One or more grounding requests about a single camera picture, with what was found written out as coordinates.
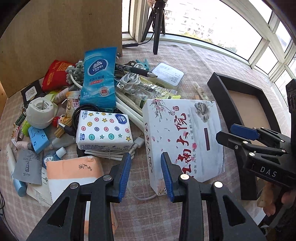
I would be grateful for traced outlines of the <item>person right hand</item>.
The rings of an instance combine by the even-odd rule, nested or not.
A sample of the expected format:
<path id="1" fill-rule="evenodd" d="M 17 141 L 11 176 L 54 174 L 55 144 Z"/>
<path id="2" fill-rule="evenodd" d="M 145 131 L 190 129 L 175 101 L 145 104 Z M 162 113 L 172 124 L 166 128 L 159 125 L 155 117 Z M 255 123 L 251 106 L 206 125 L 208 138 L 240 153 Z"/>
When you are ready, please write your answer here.
<path id="1" fill-rule="evenodd" d="M 257 206 L 263 208 L 264 213 L 270 217 L 276 212 L 275 201 L 279 197 L 279 187 L 270 183 L 265 182 L 265 186 L 262 189 L 260 197 L 257 199 Z M 285 192 L 281 198 L 281 203 L 284 205 L 293 204 L 295 201 L 295 189 Z"/>

